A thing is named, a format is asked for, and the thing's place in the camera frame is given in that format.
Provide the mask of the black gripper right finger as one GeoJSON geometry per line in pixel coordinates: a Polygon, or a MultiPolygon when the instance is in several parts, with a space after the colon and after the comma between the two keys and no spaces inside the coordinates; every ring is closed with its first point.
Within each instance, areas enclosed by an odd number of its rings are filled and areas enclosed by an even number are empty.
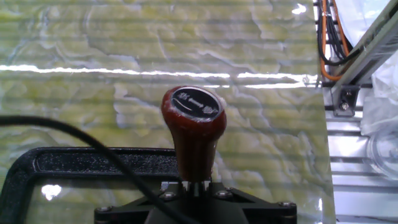
{"type": "Polygon", "coordinates": [[[267,202],[221,182],[211,182],[196,200],[196,217],[207,224],[295,224],[295,203],[267,202]]]}

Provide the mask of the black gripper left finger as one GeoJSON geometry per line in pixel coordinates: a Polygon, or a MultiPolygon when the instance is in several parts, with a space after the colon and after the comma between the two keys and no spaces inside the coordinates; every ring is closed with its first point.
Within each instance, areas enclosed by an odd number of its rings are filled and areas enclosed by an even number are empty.
{"type": "MultiPolygon", "coordinates": [[[[178,208],[177,202],[195,195],[195,183],[162,182],[159,190],[154,191],[158,199],[167,205],[178,208]]],[[[147,198],[141,197],[120,207],[108,206],[95,209],[95,224],[170,224],[178,221],[165,215],[147,198]]]]}

